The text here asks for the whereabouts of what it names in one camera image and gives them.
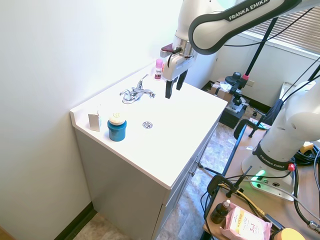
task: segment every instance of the red button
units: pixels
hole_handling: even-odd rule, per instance
[[[290,163],[289,166],[288,166],[288,170],[289,170],[290,172],[294,172],[295,169],[296,169],[296,166],[295,166],[293,163]]]

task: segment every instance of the pink bottle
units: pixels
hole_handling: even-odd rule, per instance
[[[162,59],[157,59],[155,63],[155,75],[154,79],[160,80],[162,75],[162,65],[163,61]]]

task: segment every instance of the window blinds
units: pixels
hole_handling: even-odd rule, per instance
[[[306,11],[307,10],[280,16],[269,37],[272,37],[285,29]],[[249,29],[248,31],[264,35],[270,23],[271,19]],[[303,18],[298,20],[274,39],[292,44],[309,52],[320,54],[320,6],[312,9]]]

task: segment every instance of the tile floor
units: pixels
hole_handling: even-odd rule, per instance
[[[247,108],[243,118],[250,118],[253,110]],[[236,143],[233,130],[218,124],[201,159],[204,166],[223,172],[231,151]],[[157,240],[198,240],[203,233],[204,212],[200,198],[207,191],[213,175],[198,169],[177,206],[167,219]],[[79,232],[75,240],[130,240],[99,213]]]

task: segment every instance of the wall outlet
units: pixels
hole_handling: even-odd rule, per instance
[[[254,84],[255,84],[255,81],[252,81],[252,80],[249,79],[246,84],[247,84],[248,86],[250,86],[250,87],[253,87]]]

